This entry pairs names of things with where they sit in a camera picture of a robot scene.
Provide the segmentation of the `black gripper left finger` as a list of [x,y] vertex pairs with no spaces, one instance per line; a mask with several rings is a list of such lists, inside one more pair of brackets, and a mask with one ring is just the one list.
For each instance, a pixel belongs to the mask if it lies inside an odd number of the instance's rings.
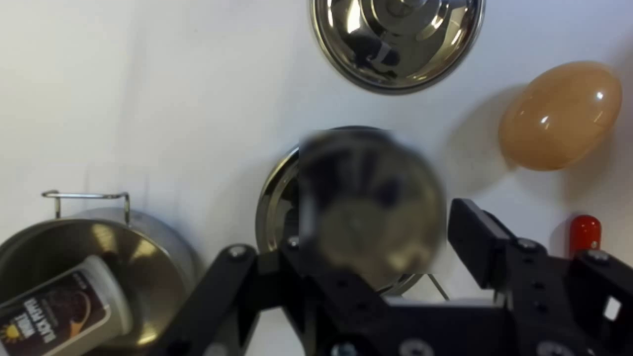
[[263,291],[288,291],[298,287],[322,263],[324,259],[314,241],[292,235],[270,251],[257,255],[255,285]]

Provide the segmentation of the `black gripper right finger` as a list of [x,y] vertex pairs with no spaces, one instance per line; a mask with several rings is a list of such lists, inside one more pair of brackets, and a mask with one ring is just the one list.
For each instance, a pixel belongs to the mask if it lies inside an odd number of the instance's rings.
[[447,241],[480,289],[504,285],[508,249],[528,255],[545,251],[541,243],[514,235],[494,213],[466,198],[450,202]]

